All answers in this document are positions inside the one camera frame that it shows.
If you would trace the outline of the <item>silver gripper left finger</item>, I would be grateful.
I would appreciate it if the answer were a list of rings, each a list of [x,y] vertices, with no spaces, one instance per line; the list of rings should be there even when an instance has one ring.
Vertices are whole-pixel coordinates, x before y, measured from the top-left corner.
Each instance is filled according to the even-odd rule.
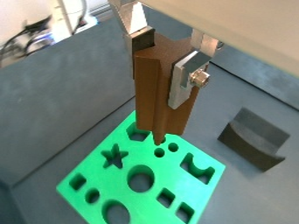
[[[138,0],[107,0],[123,31],[135,77],[135,52],[155,45],[155,28],[147,24],[143,4]]]

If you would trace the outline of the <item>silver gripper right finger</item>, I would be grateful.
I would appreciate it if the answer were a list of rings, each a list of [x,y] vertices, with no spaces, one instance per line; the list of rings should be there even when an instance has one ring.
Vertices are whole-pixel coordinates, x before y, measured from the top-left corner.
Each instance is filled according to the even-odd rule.
[[[205,88],[210,81],[206,67],[222,48],[219,41],[203,31],[193,30],[193,51],[173,66],[169,106],[178,109],[190,99],[193,88]]]

